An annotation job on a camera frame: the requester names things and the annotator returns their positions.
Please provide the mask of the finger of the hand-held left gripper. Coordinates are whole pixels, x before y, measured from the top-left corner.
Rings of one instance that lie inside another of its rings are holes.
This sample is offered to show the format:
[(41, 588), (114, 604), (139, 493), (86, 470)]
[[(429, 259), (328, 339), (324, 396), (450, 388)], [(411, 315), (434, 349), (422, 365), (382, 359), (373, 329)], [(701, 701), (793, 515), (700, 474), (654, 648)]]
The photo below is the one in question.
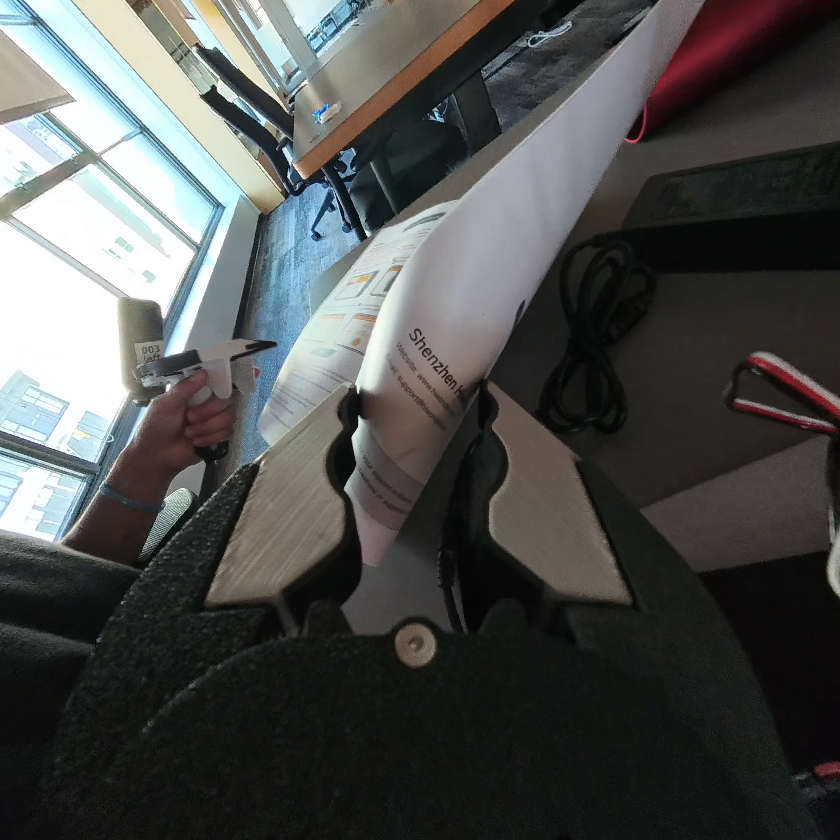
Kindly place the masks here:
[(277, 342), (271, 340), (231, 339), (209, 348), (197, 350), (197, 362), (193, 363), (193, 365), (195, 367), (207, 368), (212, 362), (230, 363), (267, 350), (273, 350), (276, 347)]
[(248, 395), (256, 389), (256, 368), (252, 358), (210, 360), (210, 391), (218, 398), (230, 398), (234, 390)]

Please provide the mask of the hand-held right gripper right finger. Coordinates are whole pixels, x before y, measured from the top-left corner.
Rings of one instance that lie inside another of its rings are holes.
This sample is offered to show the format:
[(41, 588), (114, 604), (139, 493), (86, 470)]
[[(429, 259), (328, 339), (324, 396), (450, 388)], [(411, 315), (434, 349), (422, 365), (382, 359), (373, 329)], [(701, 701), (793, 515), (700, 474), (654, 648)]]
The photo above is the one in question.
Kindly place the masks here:
[(477, 406), (438, 548), (452, 630), (477, 632), (506, 600), (546, 629), (567, 604), (632, 606), (578, 456), (490, 381)]

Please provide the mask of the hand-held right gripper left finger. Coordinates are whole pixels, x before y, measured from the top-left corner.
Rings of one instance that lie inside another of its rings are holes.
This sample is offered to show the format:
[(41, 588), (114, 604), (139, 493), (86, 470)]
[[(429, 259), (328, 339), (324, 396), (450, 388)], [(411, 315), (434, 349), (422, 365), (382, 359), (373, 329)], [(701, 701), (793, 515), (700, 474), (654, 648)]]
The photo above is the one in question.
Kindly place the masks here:
[(299, 634), (313, 603), (353, 593), (361, 546), (344, 485), (358, 419), (356, 387), (341, 384), (258, 458), (207, 610), (267, 606), (284, 633)]

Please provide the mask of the printed instruction manual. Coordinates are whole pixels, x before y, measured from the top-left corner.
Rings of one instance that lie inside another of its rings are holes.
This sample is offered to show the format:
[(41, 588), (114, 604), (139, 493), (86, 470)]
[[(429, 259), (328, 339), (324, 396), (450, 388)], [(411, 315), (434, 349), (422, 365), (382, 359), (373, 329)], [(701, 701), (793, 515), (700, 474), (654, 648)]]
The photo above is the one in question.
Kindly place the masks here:
[(702, 2), (657, 2), (456, 201), (385, 227), (292, 346), (258, 421), (269, 445), (356, 384), (344, 488), (377, 565)]

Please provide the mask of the black power adapter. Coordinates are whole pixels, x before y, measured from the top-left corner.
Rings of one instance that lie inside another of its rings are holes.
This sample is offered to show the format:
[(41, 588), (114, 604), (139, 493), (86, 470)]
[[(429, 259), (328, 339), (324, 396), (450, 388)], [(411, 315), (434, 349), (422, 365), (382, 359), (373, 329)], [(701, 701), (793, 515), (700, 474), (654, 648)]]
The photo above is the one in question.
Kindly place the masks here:
[(836, 270), (839, 143), (654, 175), (610, 237), (666, 274)]

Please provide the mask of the person's left forearm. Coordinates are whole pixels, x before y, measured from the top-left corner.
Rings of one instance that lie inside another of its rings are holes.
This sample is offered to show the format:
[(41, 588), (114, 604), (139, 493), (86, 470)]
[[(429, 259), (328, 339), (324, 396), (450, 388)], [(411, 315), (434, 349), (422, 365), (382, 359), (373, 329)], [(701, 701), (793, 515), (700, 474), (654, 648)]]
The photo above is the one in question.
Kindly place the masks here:
[[(155, 503), (164, 501), (172, 480), (146, 471), (126, 448), (104, 482), (126, 497)], [(60, 544), (100, 560), (136, 565), (156, 516), (123, 508), (97, 490)]]

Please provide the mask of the wooden office desk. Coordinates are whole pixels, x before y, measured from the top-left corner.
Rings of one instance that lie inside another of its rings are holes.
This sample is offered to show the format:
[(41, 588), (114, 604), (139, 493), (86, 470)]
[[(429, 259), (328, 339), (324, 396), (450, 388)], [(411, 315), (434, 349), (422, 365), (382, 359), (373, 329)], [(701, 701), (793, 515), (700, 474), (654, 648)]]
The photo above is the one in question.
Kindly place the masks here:
[[(369, 14), (344, 45), (336, 45), (296, 96), (292, 162), (304, 178), (350, 147), (412, 90), (477, 36), (489, 35), (507, 13), (525, 25), (545, 2), (392, 2)], [(312, 113), (342, 102), (317, 125)]]

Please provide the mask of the person's left hand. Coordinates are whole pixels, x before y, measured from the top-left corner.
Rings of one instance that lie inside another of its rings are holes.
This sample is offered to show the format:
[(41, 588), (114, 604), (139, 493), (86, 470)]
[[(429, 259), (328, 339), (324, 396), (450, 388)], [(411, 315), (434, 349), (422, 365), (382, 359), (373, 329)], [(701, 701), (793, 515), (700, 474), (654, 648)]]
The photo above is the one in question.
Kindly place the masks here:
[(235, 399), (210, 394), (208, 374), (198, 371), (153, 399), (128, 450), (152, 475), (174, 478), (196, 465), (205, 449), (227, 442), (235, 430)]

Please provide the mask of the large office window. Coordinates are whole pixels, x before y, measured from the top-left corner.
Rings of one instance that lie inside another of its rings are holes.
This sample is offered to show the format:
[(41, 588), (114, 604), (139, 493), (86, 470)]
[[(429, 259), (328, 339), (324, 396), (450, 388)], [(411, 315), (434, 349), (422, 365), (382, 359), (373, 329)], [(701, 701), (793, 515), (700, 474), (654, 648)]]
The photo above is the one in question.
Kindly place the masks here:
[(129, 410), (118, 303), (178, 311), (223, 208), (37, 11), (19, 48), (70, 95), (2, 125), (2, 529), (54, 541), (98, 487)]

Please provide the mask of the blue wristband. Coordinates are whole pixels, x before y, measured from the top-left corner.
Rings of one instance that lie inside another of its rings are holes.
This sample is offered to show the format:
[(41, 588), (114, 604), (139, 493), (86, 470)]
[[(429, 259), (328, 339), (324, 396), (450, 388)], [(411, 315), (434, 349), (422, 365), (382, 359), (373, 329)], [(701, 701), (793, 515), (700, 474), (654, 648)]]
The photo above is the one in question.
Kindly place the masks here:
[(137, 501), (119, 493), (104, 481), (99, 485), (98, 494), (134, 512), (153, 513), (157, 515), (165, 509), (165, 501), (155, 503)]

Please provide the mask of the person's black top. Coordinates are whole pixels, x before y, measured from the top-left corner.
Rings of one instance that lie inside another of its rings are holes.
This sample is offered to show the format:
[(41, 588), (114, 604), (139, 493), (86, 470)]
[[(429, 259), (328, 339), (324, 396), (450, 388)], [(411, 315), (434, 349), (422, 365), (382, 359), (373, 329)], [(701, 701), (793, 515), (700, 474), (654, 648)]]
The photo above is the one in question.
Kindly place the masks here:
[(140, 571), (11, 532), (1, 544), (1, 829), (24, 838), (68, 697)]

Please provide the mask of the red metal tube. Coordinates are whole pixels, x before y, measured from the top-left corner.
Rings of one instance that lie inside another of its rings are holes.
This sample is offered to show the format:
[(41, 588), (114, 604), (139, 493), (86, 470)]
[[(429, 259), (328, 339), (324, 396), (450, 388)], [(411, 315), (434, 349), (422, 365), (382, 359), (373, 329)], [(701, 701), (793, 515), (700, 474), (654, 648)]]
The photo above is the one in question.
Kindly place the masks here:
[(838, 1), (707, 1), (651, 90), (625, 141), (668, 121), (833, 21)]

